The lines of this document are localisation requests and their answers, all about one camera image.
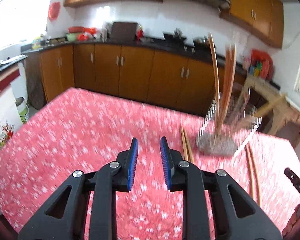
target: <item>green bowl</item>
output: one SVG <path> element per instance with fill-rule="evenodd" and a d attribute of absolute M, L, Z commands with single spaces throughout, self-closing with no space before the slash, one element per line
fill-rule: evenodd
<path fill-rule="evenodd" d="M 79 34 L 81 34 L 81 33 L 68 33 L 66 36 L 67 36 L 68 41 L 77 41 Z"/>

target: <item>red floral tablecloth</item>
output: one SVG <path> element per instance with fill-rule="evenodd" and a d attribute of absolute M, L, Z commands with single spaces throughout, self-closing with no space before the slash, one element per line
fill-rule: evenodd
<path fill-rule="evenodd" d="M 0 151 L 0 208 L 16 231 L 74 170 L 100 169 L 127 150 L 133 137 L 139 156 L 132 191 L 117 194 L 120 239 L 181 239 L 182 195 L 167 191 L 159 141 L 182 152 L 180 126 L 202 170 L 226 170 L 246 191 L 245 152 L 232 159 L 204 156 L 195 146 L 202 118 L 120 98 L 69 89 L 24 125 Z M 300 203 L 283 174 L 300 177 L 300 162 L 284 139 L 256 133 L 250 142 L 259 170 L 262 208 L 282 230 Z M 89 223 L 91 202 L 88 210 Z M 212 213 L 209 213 L 212 225 Z"/>

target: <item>black countertop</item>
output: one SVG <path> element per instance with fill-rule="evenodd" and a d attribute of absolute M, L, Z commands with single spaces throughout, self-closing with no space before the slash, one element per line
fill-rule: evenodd
<path fill-rule="evenodd" d="M 158 50 L 163 50 L 166 52 L 171 52 L 176 55 L 181 55 L 189 58 L 193 58 L 196 60 L 200 60 L 203 62 L 211 63 L 212 64 L 212 57 L 211 57 L 211 52 L 209 49 L 199 49 L 193 46 L 189 45 L 174 45 L 171 43 L 167 43 L 165 40 L 162 39 L 155 39 L 152 38 L 153 42 L 142 42 L 142 41 L 117 41 L 117 40 L 107 40 L 106 42 L 102 42 L 99 40 L 88 40 L 88 41 L 74 41 L 74 42 L 62 42 L 58 43 L 55 45 L 48 45 L 46 47 L 38 48 L 38 49 L 29 49 L 26 51 L 23 51 L 22 54 L 30 54 L 34 52 L 41 52 L 45 51 L 48 49 L 53 49 L 57 48 L 60 46 L 65 46 L 65 45 L 72 45 L 72 44 L 86 44 L 86 43 L 104 43 L 104 44 L 114 44 L 114 45 L 124 45 L 124 46 L 133 46 L 133 47 L 145 47 L 145 48 L 150 48 L 150 49 L 158 49 Z M 217 54 L 217 62 L 218 62 L 218 67 L 224 67 L 225 66 L 225 57 L 222 55 Z M 246 76 L 247 72 L 242 69 L 242 65 L 240 63 L 236 64 L 236 73 L 241 74 Z"/>
<path fill-rule="evenodd" d="M 5 64 L 3 66 L 0 66 L 0 74 L 3 73 L 4 71 L 8 70 L 11 66 L 13 66 L 13 65 L 15 65 L 15 64 L 17 64 L 17 63 L 19 63 L 19 62 L 21 62 L 23 60 L 25 60 L 27 57 L 29 57 L 29 56 L 23 55 L 22 57 L 14 60 L 14 61 L 12 61 L 10 63 L 7 63 L 7 64 Z"/>

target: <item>cabinet handle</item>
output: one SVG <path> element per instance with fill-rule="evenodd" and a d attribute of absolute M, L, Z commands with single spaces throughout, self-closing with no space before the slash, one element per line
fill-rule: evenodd
<path fill-rule="evenodd" d="M 182 70 L 181 70 L 181 78 L 183 78 L 183 74 L 185 73 L 185 68 L 182 67 Z"/>
<path fill-rule="evenodd" d="M 190 74 L 190 69 L 188 69 L 188 70 L 187 70 L 187 73 L 186 73 L 186 79 L 187 79 L 187 80 L 188 80 L 189 74 Z"/>

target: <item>metal screw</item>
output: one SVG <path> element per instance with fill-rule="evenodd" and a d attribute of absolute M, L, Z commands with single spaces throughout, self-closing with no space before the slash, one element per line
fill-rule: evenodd
<path fill-rule="evenodd" d="M 72 173 L 72 176 L 74 176 L 75 178 L 80 178 L 82 176 L 82 171 L 74 171 Z"/>
<path fill-rule="evenodd" d="M 226 171 L 225 170 L 217 170 L 217 174 L 221 177 L 224 177 L 227 175 Z"/>
<path fill-rule="evenodd" d="M 183 167 L 183 168 L 189 167 L 189 162 L 187 162 L 187 161 L 180 161 L 179 162 L 179 166 Z"/>
<path fill-rule="evenodd" d="M 110 167 L 111 167 L 111 168 L 118 168 L 119 165 L 120 165 L 120 164 L 119 164 L 118 162 L 111 162 L 111 163 L 110 163 Z"/>

